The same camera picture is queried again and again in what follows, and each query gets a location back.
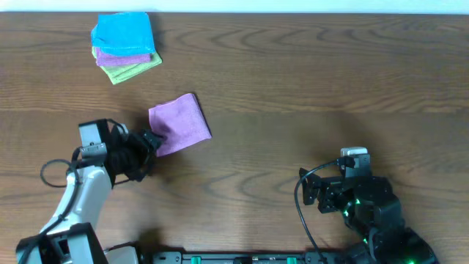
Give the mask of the pink microfibre cloth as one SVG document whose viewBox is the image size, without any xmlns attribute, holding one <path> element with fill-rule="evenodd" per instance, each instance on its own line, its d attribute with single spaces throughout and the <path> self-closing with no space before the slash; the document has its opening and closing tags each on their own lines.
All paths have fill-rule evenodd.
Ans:
<svg viewBox="0 0 469 264">
<path fill-rule="evenodd" d="M 156 105 L 148 110 L 148 114 L 152 132 L 163 137 L 162 145 L 156 150 L 157 157 L 170 155 L 212 138 L 193 93 Z"/>
</svg>

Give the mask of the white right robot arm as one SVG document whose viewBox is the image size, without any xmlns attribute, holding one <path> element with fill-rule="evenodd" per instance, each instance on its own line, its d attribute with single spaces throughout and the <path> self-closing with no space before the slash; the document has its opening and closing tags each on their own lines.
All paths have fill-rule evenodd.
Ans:
<svg viewBox="0 0 469 264">
<path fill-rule="evenodd" d="M 387 178 L 372 174 L 370 161 L 369 154 L 343 155 L 311 170 L 299 169 L 295 206 L 313 247 L 319 248 L 301 212 L 299 189 L 304 205 L 317 202 L 320 213 L 339 212 L 361 236 L 335 263 L 439 263 L 430 245 L 406 226 L 399 198 Z"/>
</svg>

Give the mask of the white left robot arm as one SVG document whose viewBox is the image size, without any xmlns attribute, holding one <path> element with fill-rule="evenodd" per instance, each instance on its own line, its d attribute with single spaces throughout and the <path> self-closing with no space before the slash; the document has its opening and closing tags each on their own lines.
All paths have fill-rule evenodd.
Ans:
<svg viewBox="0 0 469 264">
<path fill-rule="evenodd" d="M 95 234 L 101 209 L 117 175 L 140 182 L 154 165 L 163 137 L 150 129 L 129 131 L 112 119 L 81 123 L 81 146 L 66 165 L 63 196 L 38 235 L 20 240 L 19 263 L 143 263 L 133 242 L 103 249 Z"/>
</svg>

